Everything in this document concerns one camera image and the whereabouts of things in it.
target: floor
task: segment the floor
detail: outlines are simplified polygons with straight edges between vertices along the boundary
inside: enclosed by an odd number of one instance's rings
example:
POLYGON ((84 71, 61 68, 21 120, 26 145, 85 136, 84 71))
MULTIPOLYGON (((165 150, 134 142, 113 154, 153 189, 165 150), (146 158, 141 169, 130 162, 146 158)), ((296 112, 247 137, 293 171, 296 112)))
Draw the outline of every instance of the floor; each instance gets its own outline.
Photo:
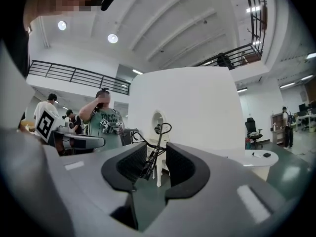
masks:
MULTIPOLYGON (((309 182, 315 166, 316 132, 295 132, 293 148, 284 149, 271 142, 263 144, 263 149, 275 152, 279 161, 270 168, 267 183, 277 189, 287 200, 302 194, 309 182)), ((161 187, 157 179, 139 179, 133 193, 139 231, 144 231, 165 207, 164 193, 170 188, 169 175, 161 177, 161 187)))

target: dark hair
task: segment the dark hair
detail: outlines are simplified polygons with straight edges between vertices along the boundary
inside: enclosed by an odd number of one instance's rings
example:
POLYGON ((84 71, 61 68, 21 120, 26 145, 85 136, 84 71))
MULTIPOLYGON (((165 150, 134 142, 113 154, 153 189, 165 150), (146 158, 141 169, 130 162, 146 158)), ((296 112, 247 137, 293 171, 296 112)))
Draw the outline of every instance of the dark hair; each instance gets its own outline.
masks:
POLYGON ((72 110, 67 110, 67 111, 66 111, 66 116, 69 116, 71 113, 73 113, 72 110))
POLYGON ((49 100, 49 101, 52 101, 52 100, 56 101, 57 100, 57 96, 55 94, 53 94, 53 93, 50 93, 50 95, 48 96, 47 100, 49 100))

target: green t-shirt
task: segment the green t-shirt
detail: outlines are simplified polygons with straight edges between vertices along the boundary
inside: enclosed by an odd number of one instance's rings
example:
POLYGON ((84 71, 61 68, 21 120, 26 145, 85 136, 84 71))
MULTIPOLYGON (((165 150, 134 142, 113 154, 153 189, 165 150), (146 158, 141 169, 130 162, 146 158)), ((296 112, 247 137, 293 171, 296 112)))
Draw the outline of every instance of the green t-shirt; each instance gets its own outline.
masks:
POLYGON ((112 126, 115 126, 117 122, 123 122, 122 116, 119 114, 119 112, 114 111, 111 108, 92 113, 92 117, 88 122, 88 135, 102 137, 105 139, 105 145, 101 148, 97 148, 95 151, 102 152, 105 150, 122 147, 120 135, 116 133, 102 133, 103 126, 100 126, 102 119, 108 121, 112 126))

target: backpack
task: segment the backpack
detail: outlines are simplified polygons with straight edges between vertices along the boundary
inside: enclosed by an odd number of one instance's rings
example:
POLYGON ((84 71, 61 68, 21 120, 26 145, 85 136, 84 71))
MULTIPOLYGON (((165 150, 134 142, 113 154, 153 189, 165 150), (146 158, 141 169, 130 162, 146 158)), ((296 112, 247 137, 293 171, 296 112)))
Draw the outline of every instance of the backpack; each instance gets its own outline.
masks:
POLYGON ((289 126, 291 126, 292 124, 295 124, 296 123, 295 116, 293 116, 291 112, 290 114, 286 112, 286 114, 287 114, 287 123, 289 124, 289 126))

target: black cap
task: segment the black cap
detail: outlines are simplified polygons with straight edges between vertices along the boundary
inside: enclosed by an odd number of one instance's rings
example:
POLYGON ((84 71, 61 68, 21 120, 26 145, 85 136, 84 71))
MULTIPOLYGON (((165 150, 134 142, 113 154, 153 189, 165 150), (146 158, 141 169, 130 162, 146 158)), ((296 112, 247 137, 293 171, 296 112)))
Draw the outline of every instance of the black cap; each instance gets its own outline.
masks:
POLYGON ((73 113, 72 110, 67 110, 67 111, 66 111, 66 116, 69 116, 71 113, 73 113))

